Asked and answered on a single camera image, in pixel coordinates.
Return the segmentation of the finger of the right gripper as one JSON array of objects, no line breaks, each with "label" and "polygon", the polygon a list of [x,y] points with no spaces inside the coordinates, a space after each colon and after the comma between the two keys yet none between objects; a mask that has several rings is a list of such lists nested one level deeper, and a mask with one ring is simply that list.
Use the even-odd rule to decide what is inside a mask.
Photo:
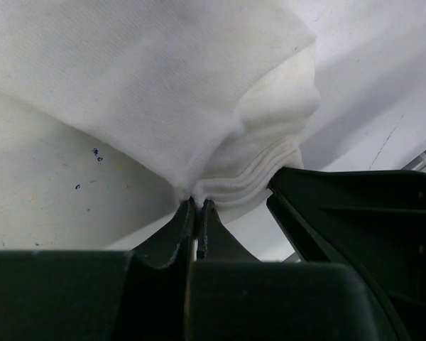
[{"label": "finger of the right gripper", "polygon": [[283,168],[268,187],[302,260],[350,266],[397,340],[426,340],[426,173]]}]

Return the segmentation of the white sock pair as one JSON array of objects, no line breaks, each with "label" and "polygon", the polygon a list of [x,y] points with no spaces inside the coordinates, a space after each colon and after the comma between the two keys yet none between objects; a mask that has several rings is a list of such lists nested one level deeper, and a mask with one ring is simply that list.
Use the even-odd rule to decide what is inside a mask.
[{"label": "white sock pair", "polygon": [[0,94],[237,210],[302,165],[315,40],[286,1],[0,1]]}]

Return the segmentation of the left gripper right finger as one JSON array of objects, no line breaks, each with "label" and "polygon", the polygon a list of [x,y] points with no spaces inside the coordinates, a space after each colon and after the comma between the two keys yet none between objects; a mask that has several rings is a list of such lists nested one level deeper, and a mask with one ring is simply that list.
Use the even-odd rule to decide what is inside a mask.
[{"label": "left gripper right finger", "polygon": [[207,233],[222,223],[214,203],[200,212],[202,253],[190,269],[189,340],[379,340],[364,282],[326,263],[217,261]]}]

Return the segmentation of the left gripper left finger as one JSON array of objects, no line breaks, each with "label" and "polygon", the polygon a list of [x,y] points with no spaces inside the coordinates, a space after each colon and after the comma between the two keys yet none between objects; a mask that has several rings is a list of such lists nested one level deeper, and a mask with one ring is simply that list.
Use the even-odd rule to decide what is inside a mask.
[{"label": "left gripper left finger", "polygon": [[182,340],[194,224],[184,201],[160,266],[145,247],[0,251],[0,340]]}]

